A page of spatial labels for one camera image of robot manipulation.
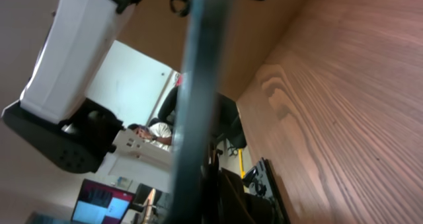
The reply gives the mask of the Galaxy smartphone cyan screen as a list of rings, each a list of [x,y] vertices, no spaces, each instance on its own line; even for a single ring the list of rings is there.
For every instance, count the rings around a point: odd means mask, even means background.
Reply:
[[[187,112],[213,102],[224,57],[226,34],[234,0],[192,0],[178,90],[172,201],[165,223],[201,223],[203,167],[210,145],[208,131],[194,131],[195,117]]]

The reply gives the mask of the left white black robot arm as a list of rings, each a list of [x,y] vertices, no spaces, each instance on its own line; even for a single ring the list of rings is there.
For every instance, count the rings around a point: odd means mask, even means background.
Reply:
[[[61,170],[96,172],[116,150],[122,122],[86,97],[116,37],[141,0],[59,0],[20,98],[2,120]]]

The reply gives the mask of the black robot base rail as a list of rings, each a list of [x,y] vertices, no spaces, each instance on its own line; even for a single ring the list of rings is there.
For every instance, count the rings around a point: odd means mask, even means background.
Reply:
[[[249,189],[247,211],[255,223],[291,223],[268,159],[261,158],[242,181]]]

